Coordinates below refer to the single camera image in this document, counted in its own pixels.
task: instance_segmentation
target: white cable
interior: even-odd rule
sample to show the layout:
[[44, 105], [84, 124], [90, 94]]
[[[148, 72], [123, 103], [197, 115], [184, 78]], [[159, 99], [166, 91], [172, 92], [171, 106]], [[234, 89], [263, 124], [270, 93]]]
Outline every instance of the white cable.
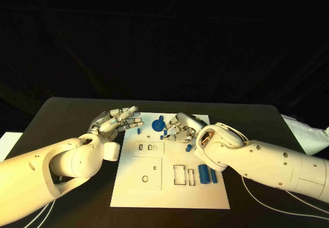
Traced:
[[[49, 216], [49, 213], [51, 213], [51, 211], [52, 211], [52, 208], [54, 208], [54, 205], [55, 205], [55, 201], [57, 201], [57, 200], [54, 200], [54, 204], [52, 204], [51, 209], [49, 209], [49, 211], [48, 211], [47, 217]], [[41, 224], [39, 224], [39, 226], [38, 226], [36, 228], [41, 228], [41, 226], [42, 226], [42, 224], [44, 224], [44, 221], [47, 220], [47, 217], [45, 217], [45, 219], [42, 220], [42, 222], [41, 222]]]
[[257, 198], [254, 197], [254, 195], [252, 194], [252, 192], [250, 192], [250, 190], [249, 190], [249, 188], [247, 188], [246, 180], [244, 180], [244, 177], [243, 177], [243, 176], [241, 176], [241, 178], [243, 178], [243, 183], [244, 183], [244, 186], [246, 186], [246, 189], [247, 189], [250, 195], [253, 196], [253, 198], [256, 199], [256, 201], [257, 201], [263, 206], [266, 206], [266, 207], [270, 208], [272, 210], [276, 210], [276, 211], [279, 211], [279, 212], [282, 212], [282, 213], [286, 213], [286, 214], [290, 214], [290, 215], [299, 215], [299, 216], [306, 216], [306, 217], [315, 217], [315, 218], [319, 218], [319, 219], [329, 220], [329, 218], [321, 217], [321, 216], [316, 216], [316, 215], [305, 215], [305, 214], [296, 214], [296, 213], [292, 213], [292, 212], [286, 212], [286, 211], [279, 210], [279, 209], [276, 209], [276, 208], [272, 208], [270, 206], [267, 206], [266, 204], [263, 204], [263, 203], [257, 200]]
[[301, 202], [303, 202], [305, 204], [308, 204], [311, 207], [314, 207], [315, 209], [321, 210], [322, 212], [329, 214], [329, 211], [324, 210], [322, 208], [316, 207], [315, 205], [312, 205], [311, 203], [308, 203], [306, 201], [303, 201], [295, 194], [292, 194], [292, 192], [286, 191], [288, 194], [290, 194]]
[[44, 209], [42, 209], [42, 211], [39, 212], [38, 216], [35, 217], [35, 219], [29, 222], [29, 224], [28, 224], [24, 228], [28, 228], [29, 225], [32, 224], [32, 222], [39, 218], [39, 216], [41, 216], [41, 214], [44, 213], [44, 211], [45, 211], [45, 209], [47, 209], [47, 207], [48, 207], [48, 205], [44, 207]]

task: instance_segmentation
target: black curtain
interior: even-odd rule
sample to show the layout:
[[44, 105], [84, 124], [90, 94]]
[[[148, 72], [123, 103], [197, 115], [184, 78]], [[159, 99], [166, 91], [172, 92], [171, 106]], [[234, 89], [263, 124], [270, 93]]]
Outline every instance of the black curtain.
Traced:
[[3, 131], [52, 96], [267, 104], [325, 128], [328, 19], [176, 2], [2, 3]]

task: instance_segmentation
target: robotic hand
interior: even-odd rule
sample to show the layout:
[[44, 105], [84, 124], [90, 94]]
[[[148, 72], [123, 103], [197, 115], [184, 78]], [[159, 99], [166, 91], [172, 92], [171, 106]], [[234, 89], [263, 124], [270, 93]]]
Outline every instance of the robotic hand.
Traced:
[[207, 125], [179, 113], [166, 125], [176, 135], [165, 140], [188, 143], [197, 137], [195, 156], [224, 171], [230, 165], [241, 176], [275, 188], [298, 192], [329, 203], [329, 161], [247, 137], [223, 123]]
[[[84, 184], [103, 159], [119, 160], [120, 131], [143, 125], [138, 107], [103, 112], [88, 133], [0, 162], [0, 226], [19, 220]], [[51, 171], [61, 182], [54, 181]]]

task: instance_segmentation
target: blue object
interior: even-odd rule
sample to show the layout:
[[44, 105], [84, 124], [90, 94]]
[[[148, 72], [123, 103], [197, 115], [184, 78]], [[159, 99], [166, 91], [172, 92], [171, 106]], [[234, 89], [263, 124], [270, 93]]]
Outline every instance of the blue object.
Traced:
[[152, 123], [152, 128], [156, 132], [162, 132], [166, 127], [166, 123], [163, 122], [163, 116], [161, 115], [159, 120], [155, 120]]
[[200, 169], [201, 183], [208, 184], [211, 182], [210, 173], [208, 173], [208, 166], [200, 165], [198, 169]]
[[187, 149], [185, 149], [185, 150], [187, 150], [187, 152], [189, 152], [189, 151], [191, 151], [191, 149], [192, 149], [192, 145], [189, 144], [189, 145], [188, 145], [188, 147], [187, 147]]
[[217, 178], [215, 170], [213, 168], [211, 168], [211, 178], [213, 178], [213, 183], [217, 184], [218, 178]]

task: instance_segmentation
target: white board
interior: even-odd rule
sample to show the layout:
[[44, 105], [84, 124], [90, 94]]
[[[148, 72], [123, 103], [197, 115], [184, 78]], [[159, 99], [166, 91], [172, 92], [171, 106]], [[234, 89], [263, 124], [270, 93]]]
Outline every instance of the white board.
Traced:
[[[194, 155], [195, 139], [191, 142], [192, 150], [187, 152], [188, 144], [161, 140], [163, 131], [156, 132], [152, 129], [152, 122], [159, 119], [161, 115], [168, 123], [176, 114], [142, 113], [145, 125], [140, 127], [140, 135], [138, 128], [125, 133], [110, 206], [230, 209], [221, 172], [217, 171], [217, 184], [213, 181], [210, 184], [201, 184], [198, 165], [204, 164], [204, 161]], [[210, 124], [208, 115], [195, 116]], [[175, 165], [184, 165], [185, 185], [175, 185]], [[188, 170], [191, 169], [194, 170], [194, 186], [189, 185]]]

